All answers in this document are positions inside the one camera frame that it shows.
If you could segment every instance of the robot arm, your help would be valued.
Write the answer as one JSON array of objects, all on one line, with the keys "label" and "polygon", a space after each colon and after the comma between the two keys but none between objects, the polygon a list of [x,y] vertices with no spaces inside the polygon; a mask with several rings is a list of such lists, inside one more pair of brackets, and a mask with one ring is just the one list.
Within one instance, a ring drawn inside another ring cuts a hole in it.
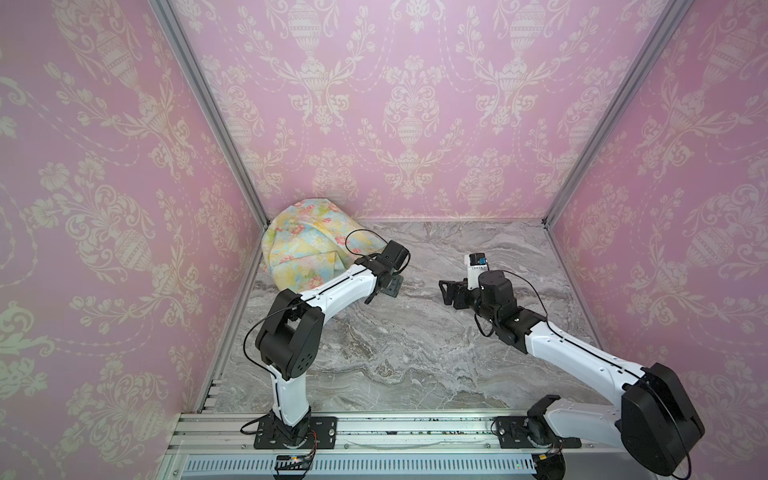
[{"label": "robot arm", "polygon": [[502,342],[562,368],[612,404],[546,396],[528,411],[531,437],[541,445],[567,437],[606,443],[658,475],[671,475],[704,434],[677,375],[660,363],[646,368],[612,356],[518,306],[510,281],[488,268],[483,253],[467,255],[465,265],[462,282],[439,282],[445,305],[473,309]]},{"label": "robot arm", "polygon": [[285,445],[299,445],[309,431],[306,370],[317,355],[323,325],[356,300],[366,298],[370,303],[380,292],[397,296],[399,273],[408,255],[403,245],[390,241],[381,253],[360,257],[346,272],[315,289],[277,294],[256,348],[272,374],[270,420]]}]

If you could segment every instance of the black joint housing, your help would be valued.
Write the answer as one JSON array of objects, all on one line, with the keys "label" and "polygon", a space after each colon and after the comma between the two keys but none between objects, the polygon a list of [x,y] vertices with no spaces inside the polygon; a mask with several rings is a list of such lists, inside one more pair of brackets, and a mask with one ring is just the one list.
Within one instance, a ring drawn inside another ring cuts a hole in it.
[{"label": "black joint housing", "polygon": [[[294,309],[282,315],[275,313],[289,306]],[[318,306],[309,306],[290,289],[277,294],[270,315],[256,337],[256,348],[262,361],[274,365],[283,379],[296,378],[306,372],[317,355],[326,316]],[[299,325],[294,329],[288,322],[295,319]]]},{"label": "black joint housing", "polygon": [[655,363],[643,371],[621,396],[621,441],[642,466],[669,476],[704,435],[704,425],[672,369]]}]

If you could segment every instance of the floral fabric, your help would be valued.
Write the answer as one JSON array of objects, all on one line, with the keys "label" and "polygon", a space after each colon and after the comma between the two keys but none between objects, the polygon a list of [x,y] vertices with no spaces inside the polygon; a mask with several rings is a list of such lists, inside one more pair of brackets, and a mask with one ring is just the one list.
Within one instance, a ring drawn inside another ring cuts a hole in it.
[{"label": "floral fabric", "polygon": [[[323,285],[355,262],[344,240],[359,223],[325,198],[301,200],[283,210],[262,241],[265,270],[281,290],[294,292]],[[370,232],[349,237],[354,253],[373,253],[386,245]]]}]

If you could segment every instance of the pink wall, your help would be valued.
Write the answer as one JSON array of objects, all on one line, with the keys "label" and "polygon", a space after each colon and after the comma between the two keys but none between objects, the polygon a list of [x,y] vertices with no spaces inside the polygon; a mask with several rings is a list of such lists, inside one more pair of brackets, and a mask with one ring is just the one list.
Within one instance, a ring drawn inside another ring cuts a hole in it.
[{"label": "pink wall", "polygon": [[268,213],[541,217],[667,0],[174,0]]},{"label": "pink wall", "polygon": [[768,446],[768,3],[697,0],[555,226],[607,347],[665,362],[694,478]]},{"label": "pink wall", "polygon": [[0,12],[0,478],[153,478],[258,229],[148,3]]}]

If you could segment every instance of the marble floor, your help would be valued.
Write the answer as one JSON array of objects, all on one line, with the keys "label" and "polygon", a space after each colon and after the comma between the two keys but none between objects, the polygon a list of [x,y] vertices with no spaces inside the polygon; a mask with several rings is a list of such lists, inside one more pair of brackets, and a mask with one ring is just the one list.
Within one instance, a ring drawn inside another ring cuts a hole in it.
[{"label": "marble floor", "polygon": [[[397,298],[378,295],[337,314],[323,330],[307,372],[313,411],[527,409],[548,393],[607,403],[557,367],[477,331],[469,310],[444,306],[438,280],[465,276],[465,253],[485,252],[492,266],[520,273],[544,300],[550,320],[591,342],[591,331],[538,221],[361,222],[412,255]],[[520,280],[518,303],[541,311]],[[243,356],[243,336],[268,312],[278,290],[259,273],[223,371],[216,412],[266,412],[269,376]],[[259,358],[250,337],[249,354]]]}]

